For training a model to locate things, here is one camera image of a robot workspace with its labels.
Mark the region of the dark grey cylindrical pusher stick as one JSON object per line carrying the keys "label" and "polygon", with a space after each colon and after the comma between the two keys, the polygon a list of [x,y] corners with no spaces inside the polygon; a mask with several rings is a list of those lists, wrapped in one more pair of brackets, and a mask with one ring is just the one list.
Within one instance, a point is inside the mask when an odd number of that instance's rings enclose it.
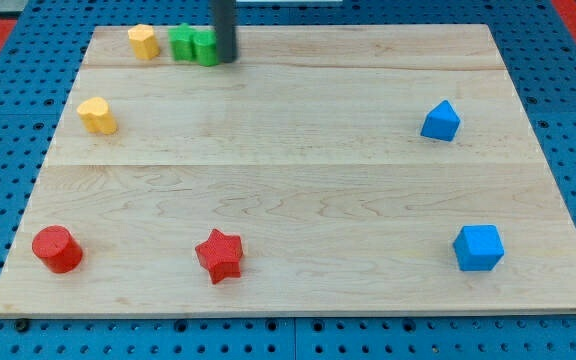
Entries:
{"label": "dark grey cylindrical pusher stick", "polygon": [[238,59],[236,1],[211,0],[210,8],[219,61],[233,63]]}

